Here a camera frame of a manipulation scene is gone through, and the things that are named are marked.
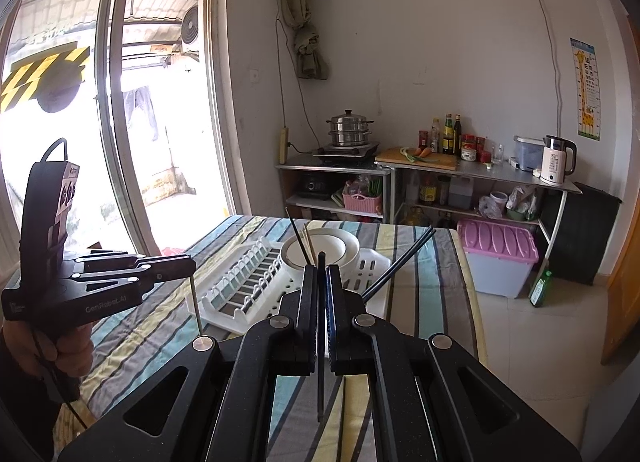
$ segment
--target electric kettle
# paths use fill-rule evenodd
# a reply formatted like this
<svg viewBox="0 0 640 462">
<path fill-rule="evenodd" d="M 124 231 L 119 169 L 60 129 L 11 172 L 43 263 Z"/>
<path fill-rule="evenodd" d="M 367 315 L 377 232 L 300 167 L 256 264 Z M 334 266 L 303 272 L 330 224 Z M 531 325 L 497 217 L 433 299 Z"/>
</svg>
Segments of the electric kettle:
<svg viewBox="0 0 640 462">
<path fill-rule="evenodd" d="M 548 184 L 561 185 L 564 182 L 565 175 L 571 175 L 575 171 L 575 159 L 577 149 L 575 143 L 562 137 L 548 135 L 544 137 L 545 149 L 542 155 L 542 172 L 540 179 Z M 571 169 L 565 170 L 566 166 L 566 149 L 573 150 Z"/>
</svg>

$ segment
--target clear glass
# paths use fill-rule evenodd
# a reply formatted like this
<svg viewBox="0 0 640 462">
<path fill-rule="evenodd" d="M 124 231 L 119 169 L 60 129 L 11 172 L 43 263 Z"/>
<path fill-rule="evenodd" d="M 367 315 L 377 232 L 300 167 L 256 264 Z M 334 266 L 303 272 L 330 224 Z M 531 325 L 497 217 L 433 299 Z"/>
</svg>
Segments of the clear glass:
<svg viewBox="0 0 640 462">
<path fill-rule="evenodd" d="M 491 162 L 494 165 L 501 165 L 504 160 L 504 146 L 503 145 L 494 145 L 492 147 L 491 152 Z"/>
<path fill-rule="evenodd" d="M 180 41 L 180 25 L 135 22 L 182 20 L 197 4 L 126 4 L 122 92 L 127 131 L 151 231 L 164 255 L 188 249 L 228 216 L 228 209 L 209 110 L 203 31 L 187 46 Z"/>
<path fill-rule="evenodd" d="M 65 137 L 69 161 L 80 166 L 66 247 L 83 249 L 100 242 L 105 248 L 133 251 L 100 139 L 94 76 L 98 4 L 99 0 L 23 0 L 4 59 L 2 169 L 20 227 L 31 165 L 56 139 Z M 62 60 L 76 68 L 61 66 Z M 58 147 L 50 159 L 62 157 Z"/>
</svg>

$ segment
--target outdoor air conditioner unit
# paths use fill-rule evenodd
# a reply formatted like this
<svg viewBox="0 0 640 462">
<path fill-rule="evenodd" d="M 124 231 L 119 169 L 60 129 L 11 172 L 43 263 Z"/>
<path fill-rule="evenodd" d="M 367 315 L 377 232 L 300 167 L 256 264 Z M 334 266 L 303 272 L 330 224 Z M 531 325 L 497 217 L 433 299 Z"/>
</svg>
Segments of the outdoor air conditioner unit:
<svg viewBox="0 0 640 462">
<path fill-rule="evenodd" d="M 182 18 L 180 27 L 182 54 L 197 59 L 200 55 L 200 31 L 198 28 L 198 5 L 191 6 Z"/>
</svg>

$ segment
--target pink lid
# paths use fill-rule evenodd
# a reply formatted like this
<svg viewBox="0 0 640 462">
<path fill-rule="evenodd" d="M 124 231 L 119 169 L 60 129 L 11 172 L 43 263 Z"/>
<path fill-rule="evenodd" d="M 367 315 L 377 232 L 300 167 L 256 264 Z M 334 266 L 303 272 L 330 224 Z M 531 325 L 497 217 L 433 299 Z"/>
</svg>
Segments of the pink lid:
<svg viewBox="0 0 640 462">
<path fill-rule="evenodd" d="M 461 220 L 458 233 L 467 253 L 525 264 L 538 261 L 538 250 L 528 229 L 486 220 Z"/>
</svg>

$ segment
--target human hand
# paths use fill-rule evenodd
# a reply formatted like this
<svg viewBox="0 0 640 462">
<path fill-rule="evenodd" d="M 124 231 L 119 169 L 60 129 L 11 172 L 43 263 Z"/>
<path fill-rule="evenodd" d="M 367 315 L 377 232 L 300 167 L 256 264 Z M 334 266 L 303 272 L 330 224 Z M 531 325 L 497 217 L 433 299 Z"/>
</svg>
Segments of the human hand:
<svg viewBox="0 0 640 462">
<path fill-rule="evenodd" d="M 91 341 L 92 324 L 74 328 L 63 335 L 55 344 L 42 332 L 36 330 L 36 337 L 47 361 L 55 362 L 60 371 L 77 378 L 89 373 L 93 360 L 94 344 Z M 33 341 L 31 325 L 25 321 L 7 321 L 2 325 L 2 333 L 11 356 L 18 366 L 30 376 L 40 377 L 42 366 L 38 348 Z"/>
</svg>

